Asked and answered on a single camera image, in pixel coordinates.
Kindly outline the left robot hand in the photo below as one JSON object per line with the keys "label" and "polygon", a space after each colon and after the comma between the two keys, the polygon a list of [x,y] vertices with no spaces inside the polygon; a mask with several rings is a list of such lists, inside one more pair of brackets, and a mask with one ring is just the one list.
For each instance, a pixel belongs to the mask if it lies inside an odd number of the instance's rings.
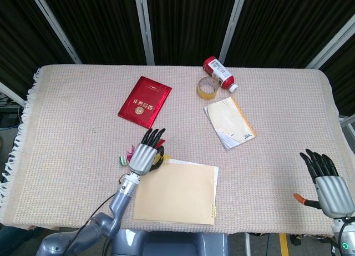
{"label": "left robot hand", "polygon": [[150,128],[143,136],[141,142],[135,148],[129,161],[129,168],[137,175],[143,176],[152,170],[157,170],[164,161],[165,148],[158,145],[165,128]]}

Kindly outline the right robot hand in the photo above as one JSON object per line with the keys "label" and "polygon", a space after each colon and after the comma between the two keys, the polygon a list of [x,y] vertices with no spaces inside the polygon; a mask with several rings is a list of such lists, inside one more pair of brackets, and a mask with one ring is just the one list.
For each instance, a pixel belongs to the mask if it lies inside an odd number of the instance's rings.
{"label": "right robot hand", "polygon": [[332,219],[349,218],[354,214],[354,201],[345,180],[339,175],[330,157],[309,149],[300,153],[316,189],[317,200],[295,193],[294,198],[304,206],[320,209]]}

